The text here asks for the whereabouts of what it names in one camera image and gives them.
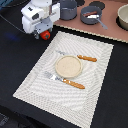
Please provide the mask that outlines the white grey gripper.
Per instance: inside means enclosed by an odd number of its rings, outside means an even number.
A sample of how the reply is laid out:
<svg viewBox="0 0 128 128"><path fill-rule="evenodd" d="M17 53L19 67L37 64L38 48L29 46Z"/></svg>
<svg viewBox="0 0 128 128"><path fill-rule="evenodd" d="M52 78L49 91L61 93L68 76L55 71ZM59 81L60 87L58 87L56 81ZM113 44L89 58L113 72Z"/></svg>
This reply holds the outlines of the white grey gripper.
<svg viewBox="0 0 128 128"><path fill-rule="evenodd" d="M52 5L50 2L46 2L44 7L40 7L29 2L21 12L24 31L38 38L42 32L52 31L53 23L60 18L60 4Z"/></svg>

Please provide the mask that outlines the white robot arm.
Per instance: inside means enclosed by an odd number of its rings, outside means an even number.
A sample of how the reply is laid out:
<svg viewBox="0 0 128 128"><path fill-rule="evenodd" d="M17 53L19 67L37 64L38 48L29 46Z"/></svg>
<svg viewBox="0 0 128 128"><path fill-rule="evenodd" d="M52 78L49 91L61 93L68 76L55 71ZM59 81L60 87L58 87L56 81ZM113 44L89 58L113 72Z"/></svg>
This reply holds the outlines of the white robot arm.
<svg viewBox="0 0 128 128"><path fill-rule="evenodd" d="M52 31L53 23L60 18L60 3L52 4L52 0L30 0L21 12L24 31L38 39L42 32Z"/></svg>

